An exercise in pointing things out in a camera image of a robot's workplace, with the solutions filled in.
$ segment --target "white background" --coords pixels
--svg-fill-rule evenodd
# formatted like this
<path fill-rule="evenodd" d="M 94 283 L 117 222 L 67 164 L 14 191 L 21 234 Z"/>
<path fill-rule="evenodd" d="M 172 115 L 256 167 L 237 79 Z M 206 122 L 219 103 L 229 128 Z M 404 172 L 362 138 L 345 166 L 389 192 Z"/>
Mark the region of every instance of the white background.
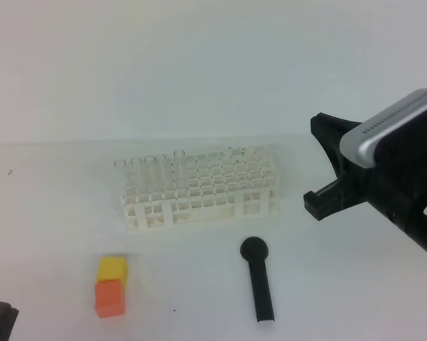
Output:
<path fill-rule="evenodd" d="M 0 1 L 0 144 L 143 140 L 0 146 L 12 340 L 427 340 L 427 254 L 369 205 L 316 222 L 302 203 L 334 178 L 313 115 L 363 120 L 419 87 L 427 0 Z M 279 217 L 124 233 L 115 159 L 256 143 L 276 146 Z M 254 319 L 250 235 L 275 323 Z M 127 314 L 100 320 L 109 252 L 129 257 Z"/>
<path fill-rule="evenodd" d="M 0 143 L 308 132 L 427 87 L 427 0 L 0 1 Z"/>

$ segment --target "orange block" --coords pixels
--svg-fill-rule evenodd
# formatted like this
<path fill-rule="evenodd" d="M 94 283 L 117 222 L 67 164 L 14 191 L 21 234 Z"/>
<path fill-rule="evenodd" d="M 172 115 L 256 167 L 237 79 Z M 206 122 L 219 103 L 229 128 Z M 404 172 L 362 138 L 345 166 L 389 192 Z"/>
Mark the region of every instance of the orange block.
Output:
<path fill-rule="evenodd" d="M 94 295 L 94 309 L 100 318 L 125 314 L 124 291 L 119 279 L 96 283 Z"/>

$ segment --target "black handle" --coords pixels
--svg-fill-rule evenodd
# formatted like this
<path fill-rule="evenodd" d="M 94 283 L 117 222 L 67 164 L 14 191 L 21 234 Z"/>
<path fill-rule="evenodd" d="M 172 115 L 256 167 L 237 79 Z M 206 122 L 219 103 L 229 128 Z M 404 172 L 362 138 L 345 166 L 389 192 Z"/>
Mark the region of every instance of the black handle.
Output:
<path fill-rule="evenodd" d="M 251 275 L 257 322 L 275 321 L 265 261 L 250 261 L 249 274 Z"/>

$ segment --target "black microphone-shaped object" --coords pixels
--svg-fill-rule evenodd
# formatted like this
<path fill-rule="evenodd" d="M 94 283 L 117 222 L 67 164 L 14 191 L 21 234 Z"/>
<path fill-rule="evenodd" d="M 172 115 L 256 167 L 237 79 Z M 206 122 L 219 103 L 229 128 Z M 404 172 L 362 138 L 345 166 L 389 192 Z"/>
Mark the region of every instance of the black microphone-shaped object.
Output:
<path fill-rule="evenodd" d="M 269 255 L 267 244 L 258 237 L 250 237 L 240 247 L 240 254 L 249 264 L 257 322 L 266 320 L 275 321 L 269 279 L 267 278 L 265 267 L 265 258 Z"/>

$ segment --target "vent slot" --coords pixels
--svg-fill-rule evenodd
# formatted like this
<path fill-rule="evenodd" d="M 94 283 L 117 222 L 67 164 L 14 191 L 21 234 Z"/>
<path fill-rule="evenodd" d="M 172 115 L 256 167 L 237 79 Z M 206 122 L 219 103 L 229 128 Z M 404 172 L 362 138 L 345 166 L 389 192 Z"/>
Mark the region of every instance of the vent slot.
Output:
<path fill-rule="evenodd" d="M 406 104 L 404 107 L 396 110 L 395 112 L 392 112 L 391 114 L 387 115 L 386 117 L 384 117 L 382 120 L 380 120 L 376 124 L 374 124 L 374 125 L 370 126 L 369 128 L 365 129 L 364 131 L 362 131 L 362 134 L 368 134 L 369 132 L 375 130 L 378 126 L 381 126 L 382 124 L 384 124 L 385 122 L 389 121 L 390 119 L 393 119 L 395 116 L 398 116 L 400 113 L 404 112 L 409 107 L 411 107 L 412 105 L 414 105 L 415 103 L 421 101 L 424 98 L 427 98 L 427 92 L 424 92 L 422 95 L 418 96 L 413 101 L 411 101 L 408 104 Z"/>

